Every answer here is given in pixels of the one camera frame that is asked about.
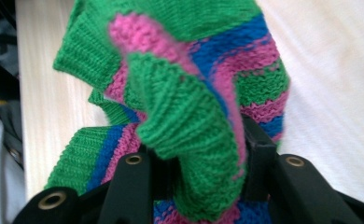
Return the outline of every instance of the brass ring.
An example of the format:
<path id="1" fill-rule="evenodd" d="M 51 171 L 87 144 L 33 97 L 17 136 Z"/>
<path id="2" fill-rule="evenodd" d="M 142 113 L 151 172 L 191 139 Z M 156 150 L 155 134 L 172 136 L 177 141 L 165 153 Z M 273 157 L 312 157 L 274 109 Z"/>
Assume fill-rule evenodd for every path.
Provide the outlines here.
<path id="1" fill-rule="evenodd" d="M 126 159 L 127 164 L 136 165 L 142 161 L 142 157 L 138 155 L 130 156 Z"/>
<path id="2" fill-rule="evenodd" d="M 289 163 L 290 165 L 293 165 L 293 166 L 298 166 L 298 167 L 304 166 L 304 161 L 302 161 L 301 159 L 299 159 L 297 157 L 287 157 L 286 161 L 287 161 L 287 163 Z"/>
<path id="3" fill-rule="evenodd" d="M 49 210 L 49 209 L 55 208 L 58 205 L 62 204 L 63 201 L 65 201 L 65 199 L 66 199 L 66 194 L 64 191 L 56 191 L 56 192 L 53 192 L 53 193 L 47 195 L 42 200 L 40 200 L 40 202 L 37 206 L 42 210 Z"/>

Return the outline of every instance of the wooden table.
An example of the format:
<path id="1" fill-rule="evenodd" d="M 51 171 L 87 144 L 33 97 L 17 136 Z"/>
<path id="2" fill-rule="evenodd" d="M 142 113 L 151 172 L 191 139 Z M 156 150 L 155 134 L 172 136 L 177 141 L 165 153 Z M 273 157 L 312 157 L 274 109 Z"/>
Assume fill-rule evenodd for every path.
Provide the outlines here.
<path id="1" fill-rule="evenodd" d="M 292 77 L 280 152 L 309 159 L 364 201 L 364 1 L 258 0 Z M 55 72 L 72 0 L 17 0 L 27 198 L 73 134 L 106 124 L 91 88 Z"/>
<path id="2" fill-rule="evenodd" d="M 106 124 L 87 101 L 91 87 L 52 69 L 73 2 L 16 1 L 27 199 L 43 189 L 78 129 Z"/>

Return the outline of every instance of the ribbed cuff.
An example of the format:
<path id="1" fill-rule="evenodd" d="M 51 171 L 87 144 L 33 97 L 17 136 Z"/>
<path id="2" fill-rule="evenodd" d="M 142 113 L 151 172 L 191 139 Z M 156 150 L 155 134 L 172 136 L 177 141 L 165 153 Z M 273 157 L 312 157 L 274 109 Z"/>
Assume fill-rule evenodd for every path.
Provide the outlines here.
<path id="1" fill-rule="evenodd" d="M 83 12 L 68 24 L 53 68 L 104 91 L 119 69 L 120 55 L 107 37 L 107 24 Z"/>
<path id="2" fill-rule="evenodd" d="M 69 187 L 77 193 L 86 192 L 104 140 L 111 127 L 83 128 L 75 133 L 50 174 L 45 189 Z"/>

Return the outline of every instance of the stockinette fabric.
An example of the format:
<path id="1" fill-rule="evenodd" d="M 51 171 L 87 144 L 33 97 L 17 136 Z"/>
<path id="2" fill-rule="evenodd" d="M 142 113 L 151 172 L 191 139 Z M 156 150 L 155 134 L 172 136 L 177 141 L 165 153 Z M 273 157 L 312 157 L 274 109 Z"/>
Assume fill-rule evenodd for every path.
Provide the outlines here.
<path id="1" fill-rule="evenodd" d="M 241 223 L 266 210 L 238 201 L 241 113 L 277 142 L 289 80 L 254 1 L 76 1 L 54 68 L 92 85 L 112 126 L 78 131 L 47 188 L 96 188 L 142 142 L 181 164 L 159 223 Z"/>

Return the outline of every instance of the blue yarn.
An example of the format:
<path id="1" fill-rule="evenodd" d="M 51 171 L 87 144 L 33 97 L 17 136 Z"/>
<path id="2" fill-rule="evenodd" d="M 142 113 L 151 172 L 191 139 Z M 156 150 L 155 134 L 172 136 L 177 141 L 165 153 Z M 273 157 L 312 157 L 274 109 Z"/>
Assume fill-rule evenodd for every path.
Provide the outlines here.
<path id="1" fill-rule="evenodd" d="M 238 51 L 232 51 L 233 49 L 244 47 L 257 39 L 266 36 L 268 33 L 269 31 L 263 14 L 260 13 L 251 21 L 245 22 L 240 26 L 219 35 L 212 36 L 208 41 L 200 40 L 192 47 L 194 49 L 197 45 L 200 45 L 200 49 L 197 52 L 191 52 L 190 57 L 194 63 L 197 64 L 203 74 L 203 83 L 207 89 L 215 95 L 222 112 L 226 117 L 229 115 L 229 110 L 225 100 L 213 86 L 214 80 L 212 75 L 216 72 L 214 63 L 222 63 L 226 58 L 238 53 Z M 255 46 L 243 50 L 250 51 L 254 48 Z"/>
<path id="2" fill-rule="evenodd" d="M 266 134 L 270 137 L 275 137 L 278 133 L 283 130 L 284 115 L 273 118 L 267 123 L 261 122 L 259 126 L 263 129 Z"/>
<path id="3" fill-rule="evenodd" d="M 138 123 L 139 118 L 136 115 L 135 111 L 131 110 L 129 107 L 120 104 L 121 108 L 123 109 L 124 113 L 126 114 L 127 118 L 129 118 L 131 123 Z"/>
<path id="4" fill-rule="evenodd" d="M 86 190 L 90 191 L 101 185 L 106 169 L 113 156 L 113 151 L 118 147 L 119 139 L 122 136 L 123 129 L 126 125 L 112 126 L 107 132 L 106 139 L 100 150 L 100 155 L 95 163 L 95 168 L 91 173 L 91 179 L 87 183 Z"/>
<path id="5" fill-rule="evenodd" d="M 173 200 L 170 201 L 160 201 L 153 206 L 153 216 L 154 218 L 159 217 L 159 220 L 155 220 L 155 224 L 159 221 L 164 221 L 169 215 L 173 213 L 173 210 L 168 210 L 170 206 L 175 208 L 175 203 Z"/>
<path id="6" fill-rule="evenodd" d="M 257 202 L 243 202 L 239 201 L 237 204 L 238 209 L 240 210 L 239 219 L 235 220 L 235 224 L 267 224 L 272 223 L 271 218 L 268 211 L 267 203 L 257 203 Z M 155 224 L 159 222 L 163 222 L 168 216 L 170 216 L 173 211 L 176 209 L 175 203 L 173 200 L 170 201 L 160 201 L 154 204 L 153 206 L 153 216 L 155 220 Z"/>
<path id="7" fill-rule="evenodd" d="M 238 202 L 240 218 L 234 221 L 235 224 L 267 224 L 272 223 L 270 218 L 268 204 L 257 202 Z"/>
<path id="8" fill-rule="evenodd" d="M 192 60 L 202 74 L 209 77 L 214 62 L 222 55 L 246 46 L 269 33 L 263 14 L 258 14 L 251 21 L 245 22 L 219 35 L 210 37 L 208 41 L 200 40 L 200 49 L 191 53 Z"/>

